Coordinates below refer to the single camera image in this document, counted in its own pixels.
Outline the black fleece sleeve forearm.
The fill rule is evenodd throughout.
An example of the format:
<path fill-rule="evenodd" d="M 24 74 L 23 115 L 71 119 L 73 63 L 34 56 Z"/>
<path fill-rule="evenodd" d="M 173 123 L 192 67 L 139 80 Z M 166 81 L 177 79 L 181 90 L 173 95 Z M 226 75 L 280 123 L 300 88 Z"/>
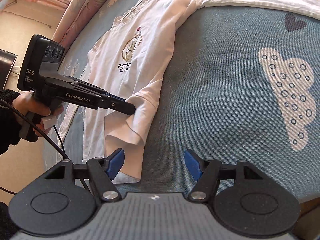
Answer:
<path fill-rule="evenodd" d="M 20 95 L 20 93 L 9 89 L 1 89 L 1 100 L 9 104 Z M 5 153 L 10 145 L 17 145 L 20 137 L 21 125 L 16 119 L 16 115 L 6 105 L 1 102 L 1 144 L 0 154 Z"/>

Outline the person's left hand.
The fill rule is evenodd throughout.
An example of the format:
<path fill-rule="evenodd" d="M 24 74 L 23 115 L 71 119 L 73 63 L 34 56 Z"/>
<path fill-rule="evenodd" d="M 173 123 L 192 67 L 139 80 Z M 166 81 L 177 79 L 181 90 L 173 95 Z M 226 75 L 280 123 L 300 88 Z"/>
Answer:
<path fill-rule="evenodd" d="M 31 91 L 19 95 L 16 99 L 13 100 L 11 105 L 24 116 L 26 116 L 28 112 L 35 113 L 41 116 L 59 116 L 64 110 L 63 105 L 61 105 L 52 113 L 49 107 L 33 98 Z"/>

